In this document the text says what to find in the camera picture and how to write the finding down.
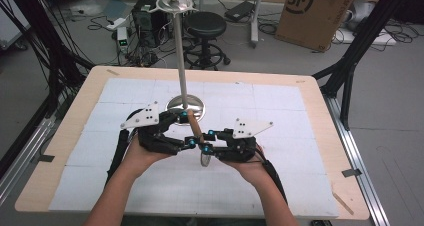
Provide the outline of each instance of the metal rail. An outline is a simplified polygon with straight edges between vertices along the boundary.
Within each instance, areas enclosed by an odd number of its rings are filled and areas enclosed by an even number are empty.
[[[362,174],[356,176],[359,187],[361,188],[365,202],[368,205],[371,217],[373,218],[374,224],[377,226],[389,226],[390,223],[386,217],[383,206],[381,205],[380,199],[378,198],[377,192],[371,182],[371,178],[368,175],[368,171],[365,168],[364,161],[362,160],[361,154],[359,153],[358,147],[356,146],[355,140],[353,139],[352,133],[346,130],[343,122],[340,119],[340,105],[336,98],[330,98],[324,96],[324,101],[327,104],[328,110],[333,118],[333,122],[336,126],[337,132],[339,133],[340,139],[343,143],[346,154],[349,158],[353,169],[359,169]]]
[[[64,102],[65,98],[63,95],[61,95],[59,97],[59,104],[62,105]],[[1,205],[3,205],[4,201],[6,200],[10,192],[13,190],[14,186],[21,178],[22,174],[27,169],[31,160],[34,158],[36,153],[39,151],[40,147],[47,139],[47,135],[50,133],[51,129],[55,125],[55,121],[55,113],[52,114],[49,118],[44,118],[41,121],[41,123],[35,129],[34,133],[31,135],[30,139],[25,144],[24,148],[13,161],[12,165],[6,171],[5,175],[1,178],[0,207]]]

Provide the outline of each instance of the black strap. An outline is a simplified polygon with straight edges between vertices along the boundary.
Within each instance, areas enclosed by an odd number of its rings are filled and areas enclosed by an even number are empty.
[[[265,155],[260,151],[258,148],[256,148],[256,152],[262,157],[262,165],[265,168],[265,171],[268,173],[268,175],[271,177],[272,181],[274,181],[275,186],[277,186],[278,190],[280,191],[281,195],[283,196],[284,200],[286,201],[286,204],[288,205],[286,193],[284,192],[283,184],[281,183],[280,176],[278,176],[277,171],[274,168],[274,165],[265,158]]]
[[[118,169],[119,165],[124,158],[125,152],[128,147],[128,136],[130,132],[126,129],[123,129],[119,132],[118,145],[116,146],[115,155],[113,155],[112,163],[110,165],[109,171],[107,171],[106,184],[109,182],[109,179],[112,178],[112,175]]]

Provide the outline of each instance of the black tape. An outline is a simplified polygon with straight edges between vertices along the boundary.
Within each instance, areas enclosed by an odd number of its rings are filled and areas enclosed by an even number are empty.
[[[40,155],[40,157],[38,158],[38,162],[48,162],[51,163],[54,159],[53,155]]]
[[[361,170],[359,169],[348,169],[345,171],[342,171],[343,176],[345,176],[345,178],[350,177],[350,176],[359,176],[362,174]]]

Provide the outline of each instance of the chair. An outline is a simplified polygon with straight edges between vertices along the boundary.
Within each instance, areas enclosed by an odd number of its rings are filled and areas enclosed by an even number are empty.
[[[212,12],[195,12],[186,16],[183,25],[187,33],[200,38],[199,43],[187,47],[184,51],[184,61],[190,64],[190,69],[214,67],[214,70],[218,71],[216,65],[222,60],[225,65],[231,63],[218,46],[209,43],[209,40],[216,39],[227,28],[227,23],[220,15]]]

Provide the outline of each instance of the forearm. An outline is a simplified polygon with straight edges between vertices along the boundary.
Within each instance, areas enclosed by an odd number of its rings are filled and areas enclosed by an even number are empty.
[[[131,187],[136,177],[118,168],[109,180],[84,226],[119,226],[124,214]]]
[[[265,220],[268,226],[298,225],[280,191],[270,177],[264,178],[254,187],[261,199]]]

